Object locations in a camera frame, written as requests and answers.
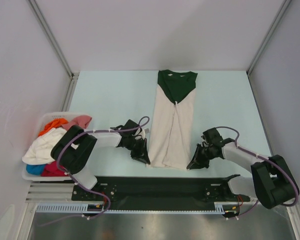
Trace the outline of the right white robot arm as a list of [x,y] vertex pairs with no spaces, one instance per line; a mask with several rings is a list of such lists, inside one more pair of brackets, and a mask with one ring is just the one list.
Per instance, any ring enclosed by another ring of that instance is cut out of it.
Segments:
[[257,199],[265,208],[282,205],[293,207],[299,201],[299,187],[285,161],[280,155],[263,156],[241,146],[238,138],[223,138],[220,127],[202,133],[187,170],[208,168],[210,161],[223,159],[247,170],[251,176],[232,175],[220,188],[221,196],[232,201],[238,195]]

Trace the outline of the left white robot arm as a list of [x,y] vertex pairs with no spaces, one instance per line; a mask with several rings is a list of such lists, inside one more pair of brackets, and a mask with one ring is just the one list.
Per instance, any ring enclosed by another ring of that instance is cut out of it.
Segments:
[[145,130],[141,122],[128,119],[124,125],[106,130],[84,130],[78,125],[70,127],[50,152],[58,170],[69,176],[76,184],[73,201],[103,201],[107,203],[111,194],[102,186],[89,169],[87,162],[94,149],[125,148],[131,159],[145,165],[151,163]]

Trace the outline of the white green raglan t-shirt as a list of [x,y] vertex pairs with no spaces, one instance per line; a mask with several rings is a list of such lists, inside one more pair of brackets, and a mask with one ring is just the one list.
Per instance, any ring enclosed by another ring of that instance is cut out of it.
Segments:
[[191,137],[198,74],[160,70],[148,156],[152,168],[185,170],[191,160]]

